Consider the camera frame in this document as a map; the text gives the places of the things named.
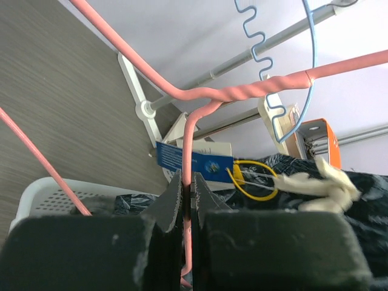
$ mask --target white bracket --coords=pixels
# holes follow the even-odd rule
[[[156,111],[152,110],[150,107],[151,102],[148,101],[144,95],[143,89],[141,88],[138,79],[138,75],[136,74],[132,63],[121,53],[118,54],[118,61],[125,80],[127,81],[129,90],[131,91],[132,97],[135,100],[136,114],[138,115],[138,118],[144,123],[151,143],[155,148],[156,142],[162,141],[162,136],[155,121]]]

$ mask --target gray wood floor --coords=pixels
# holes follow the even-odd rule
[[[117,55],[57,1],[0,0],[0,106],[64,178],[149,193],[167,185]],[[142,80],[146,96],[155,89]],[[158,112],[166,133],[179,115]],[[48,176],[0,122],[0,244],[22,191]]]

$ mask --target yellow cord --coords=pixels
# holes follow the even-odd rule
[[[262,162],[237,160],[237,161],[235,161],[235,164],[237,164],[237,165],[251,164],[251,165],[261,166],[261,167],[267,169],[274,177],[277,177],[277,174],[275,173],[275,171],[271,167],[267,166],[266,164],[263,164]],[[238,190],[240,190],[242,192],[242,194],[244,194],[246,197],[249,197],[250,199],[253,199],[256,201],[268,201],[268,200],[271,200],[272,198],[274,198],[278,194],[278,189],[275,189],[274,191],[272,191],[272,193],[270,195],[267,195],[264,197],[253,196],[253,195],[249,194],[248,192],[246,192],[243,188],[241,188],[241,186],[237,183],[236,179],[233,177],[233,174],[231,173],[231,171],[228,168],[226,168],[226,171],[228,172],[230,179],[232,179],[236,188]]]

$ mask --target light blue wire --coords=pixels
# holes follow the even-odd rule
[[[312,16],[313,12],[310,10],[309,3],[307,2],[307,0],[302,0],[302,2],[303,2],[304,9],[306,11],[307,20],[308,20],[309,25],[310,25],[310,33],[311,33],[311,39],[312,39],[312,51],[313,51],[313,66],[312,67],[314,68],[316,66],[316,37],[315,37],[314,20],[313,20],[313,16]],[[251,16],[250,18],[245,20],[244,23],[242,24],[242,27],[243,27],[244,32],[245,32],[245,34],[246,34],[246,36],[248,38],[253,38],[253,37],[257,36],[257,35],[261,35],[263,37],[263,40],[261,42],[255,44],[251,48],[252,56],[253,56],[253,58],[254,58],[254,60],[256,62],[269,61],[269,65],[259,71],[259,78],[260,78],[260,80],[263,81],[263,73],[268,71],[268,70],[270,70],[273,67],[273,59],[271,57],[265,57],[265,58],[258,59],[257,55],[255,53],[255,49],[257,48],[257,46],[263,44],[266,41],[266,35],[265,35],[264,32],[256,32],[256,33],[249,34],[248,31],[247,31],[247,27],[246,27],[248,22],[250,22],[250,21],[252,21],[253,19],[256,18],[256,16],[257,16],[257,8],[254,5],[250,5],[250,6],[248,6],[245,9],[239,9],[238,5],[237,5],[237,0],[235,0],[235,5],[236,5],[236,9],[237,9],[237,11],[239,13],[244,13],[244,12],[246,12],[248,10],[253,10],[254,11],[253,16]],[[273,133],[274,133],[275,139],[276,139],[276,141],[278,143],[284,142],[287,138],[289,138],[291,135],[293,135],[298,130],[299,126],[301,125],[301,123],[303,121],[304,116],[306,115],[307,110],[309,109],[309,105],[310,105],[310,101],[311,101],[311,97],[312,97],[312,92],[313,92],[313,85],[309,88],[309,92],[308,92],[307,98],[306,98],[306,103],[305,103],[305,105],[304,105],[304,107],[302,109],[302,112],[300,114],[299,120],[296,122],[294,128],[291,129],[290,132],[286,133],[282,138],[279,138],[278,133],[276,132],[275,119],[286,115],[287,109],[283,105],[271,106],[270,102],[268,100],[268,97],[270,95],[266,96],[266,101],[267,101],[268,107],[270,109],[282,109],[283,110],[282,113],[280,113],[278,115],[275,115],[272,118],[272,120],[271,120],[272,127],[273,127]]]

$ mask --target blue tag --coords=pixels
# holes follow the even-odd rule
[[[179,147],[156,142],[156,154],[159,166],[173,172],[182,169],[182,149]],[[226,168],[233,172],[232,156],[192,154],[192,171],[201,173],[206,181],[231,183]]]

